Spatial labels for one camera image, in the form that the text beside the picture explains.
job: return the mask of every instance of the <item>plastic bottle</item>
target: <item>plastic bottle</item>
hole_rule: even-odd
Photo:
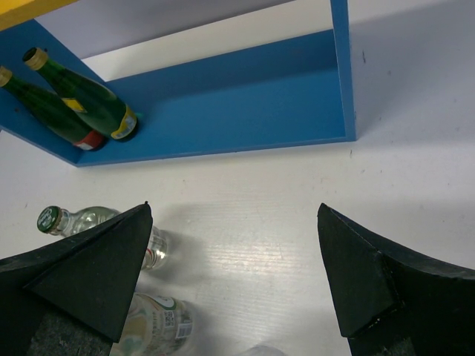
[[[39,215],[36,226],[45,234],[69,237],[93,228],[119,214],[120,212],[117,210],[103,206],[91,206],[77,213],[71,213],[59,206],[48,206]],[[142,269],[160,267],[166,260],[167,250],[166,239],[160,236],[158,228],[152,226],[147,251],[143,258]]]
[[[192,332],[193,316],[184,302],[134,293],[120,342],[110,356],[169,356]]]

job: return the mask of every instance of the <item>glass bottle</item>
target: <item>glass bottle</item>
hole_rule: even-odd
[[[69,237],[112,219],[120,212],[103,206],[92,206],[71,213],[59,206],[48,206],[38,216],[36,227],[45,234]],[[142,269],[156,269],[166,260],[168,245],[158,228],[152,226]]]
[[[29,49],[23,62],[45,78],[65,104],[101,134],[125,141],[137,132],[135,113],[105,86],[56,63],[41,48]]]
[[[94,150],[105,141],[103,135],[87,126],[55,93],[24,82],[3,66],[0,87],[16,97],[43,125],[76,147]]]
[[[184,302],[134,293],[120,342],[112,345],[110,356],[169,356],[192,332],[193,317]]]

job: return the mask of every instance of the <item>green bottle cap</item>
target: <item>green bottle cap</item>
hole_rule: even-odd
[[[61,208],[59,206],[48,206],[45,210],[41,212],[38,216],[38,221],[36,222],[36,227],[41,232],[45,234],[50,233],[61,220]]]

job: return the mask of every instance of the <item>blue shelf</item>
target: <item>blue shelf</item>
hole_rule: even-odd
[[[83,152],[15,112],[8,93],[0,93],[0,126],[79,167],[355,139],[347,6],[332,5],[334,30],[108,82],[142,114],[129,142]],[[45,86],[21,63],[32,46],[99,80],[35,21],[0,33],[4,65]]]

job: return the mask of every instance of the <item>red label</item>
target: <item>red label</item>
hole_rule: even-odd
[[[89,151],[99,147],[102,141],[104,141],[104,136],[99,132],[92,130],[84,139],[74,143],[74,145],[84,151]]]

